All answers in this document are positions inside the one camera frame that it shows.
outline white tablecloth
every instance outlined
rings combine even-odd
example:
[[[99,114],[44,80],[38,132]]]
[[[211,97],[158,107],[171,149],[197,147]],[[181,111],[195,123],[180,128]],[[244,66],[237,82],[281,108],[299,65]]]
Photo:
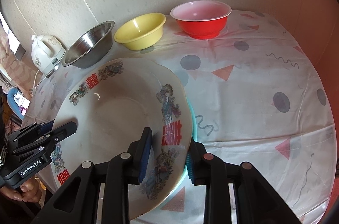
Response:
[[[53,120],[68,92],[90,71],[123,57],[143,57],[172,70],[185,87],[198,141],[225,162],[249,161],[304,224],[325,212],[336,165],[331,109],[314,67],[296,40],[267,14],[233,11],[211,40],[188,37],[167,16],[162,39],[142,51],[114,43],[88,69],[60,67],[37,89],[23,121]],[[40,172],[56,189],[51,168]],[[188,177],[135,222],[202,223],[205,187]]]

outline gray circle pattern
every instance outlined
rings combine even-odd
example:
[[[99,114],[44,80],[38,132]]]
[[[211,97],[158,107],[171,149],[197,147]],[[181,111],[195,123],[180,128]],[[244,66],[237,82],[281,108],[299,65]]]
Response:
[[[178,70],[178,71],[175,71],[174,74],[179,78],[183,86],[187,85],[187,83],[189,82],[189,75],[185,71]]]
[[[196,55],[187,55],[180,61],[180,65],[186,70],[196,70],[200,67],[201,60]]]
[[[264,17],[265,15],[261,12],[254,12],[256,15],[258,15],[259,17]]]
[[[50,104],[50,109],[53,109],[55,107],[56,104],[56,100],[53,100],[52,103]]]
[[[249,45],[245,41],[236,41],[234,47],[241,51],[246,51],[249,49]]]
[[[277,92],[274,94],[273,103],[280,112],[286,113],[290,109],[289,98],[283,92]]]
[[[275,27],[278,27],[278,26],[279,26],[279,24],[277,24],[274,20],[269,20],[268,23],[269,23],[270,25],[275,26]]]
[[[140,54],[146,54],[146,53],[152,52],[153,50],[154,50],[154,45],[140,50]]]
[[[319,102],[320,102],[323,106],[325,106],[325,105],[326,105],[326,95],[325,95],[324,90],[318,89],[318,90],[317,90],[317,96],[318,96]]]

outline pink fabric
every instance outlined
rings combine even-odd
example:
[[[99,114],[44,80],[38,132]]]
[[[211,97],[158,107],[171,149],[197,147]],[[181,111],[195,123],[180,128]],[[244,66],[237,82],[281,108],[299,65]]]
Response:
[[[33,87],[36,72],[15,57],[10,49],[8,36],[2,26],[0,26],[0,64],[20,88],[23,95],[30,100],[32,96],[29,90]]]

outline floral pattern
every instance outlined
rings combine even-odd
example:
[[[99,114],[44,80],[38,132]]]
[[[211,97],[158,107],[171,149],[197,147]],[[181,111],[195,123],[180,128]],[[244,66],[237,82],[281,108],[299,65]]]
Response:
[[[65,161],[61,159],[62,151],[60,143],[57,143],[55,150],[51,153],[52,163],[54,164],[54,172],[59,173],[62,169],[65,169]]]
[[[106,80],[108,77],[114,77],[116,74],[121,74],[123,70],[122,61],[119,61],[106,66],[104,69],[99,69],[98,76],[102,81]]]
[[[69,101],[73,104],[73,105],[77,105],[78,101],[81,97],[84,97],[85,94],[89,91],[89,87],[86,84],[86,82],[82,82],[79,85],[79,88],[72,93],[72,95],[69,97]]]
[[[173,96],[173,88],[170,84],[162,86],[161,90],[157,93],[159,103],[162,103],[161,112],[165,125],[172,121],[172,115],[178,118],[181,115],[179,104],[174,105],[175,98]]]
[[[37,57],[37,56],[35,56],[35,65],[36,65],[37,67],[41,67],[41,62],[40,62],[40,60],[39,60],[39,57]]]
[[[56,45],[57,44],[57,40],[54,37],[49,37],[48,38],[48,43]]]
[[[154,170],[152,170],[147,180],[144,180],[140,185],[140,192],[146,194],[148,199],[155,200],[158,197],[158,193],[162,191],[173,172],[172,165],[178,155],[179,152],[174,148],[169,148],[168,151],[161,148]]]

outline metal bowl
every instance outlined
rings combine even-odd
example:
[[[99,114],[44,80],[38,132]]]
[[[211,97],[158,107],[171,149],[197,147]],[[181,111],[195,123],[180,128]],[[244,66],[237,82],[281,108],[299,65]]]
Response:
[[[63,66],[88,68],[101,60],[113,44],[114,21],[103,22],[82,35],[66,52]]]

